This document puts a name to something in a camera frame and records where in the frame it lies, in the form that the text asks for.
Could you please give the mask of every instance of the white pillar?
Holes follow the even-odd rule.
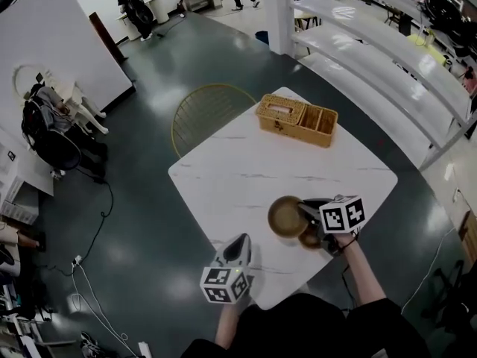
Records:
[[[294,44],[291,40],[294,33],[292,2],[293,0],[264,0],[270,50],[291,57],[294,56]]]

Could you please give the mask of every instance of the trash bin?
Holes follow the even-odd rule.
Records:
[[[268,32],[267,31],[258,31],[255,33],[255,38],[263,43],[268,44]]]

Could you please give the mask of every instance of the white box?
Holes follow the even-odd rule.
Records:
[[[235,304],[250,287],[247,269],[242,267],[206,267],[200,279],[200,288],[208,302]]]
[[[22,184],[13,203],[7,200],[3,202],[0,214],[25,224],[33,224],[39,214],[37,189],[27,183]]]
[[[359,232],[366,219],[359,196],[342,196],[322,205],[320,217],[325,233]]]

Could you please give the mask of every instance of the hand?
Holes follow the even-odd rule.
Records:
[[[340,248],[346,247],[349,245],[355,237],[351,233],[335,233],[333,234]]]

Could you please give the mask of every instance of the shoe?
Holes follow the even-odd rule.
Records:
[[[147,36],[146,38],[144,37],[141,37],[141,43],[143,43],[144,41],[148,41],[152,38],[152,32],[149,33],[149,36]]]

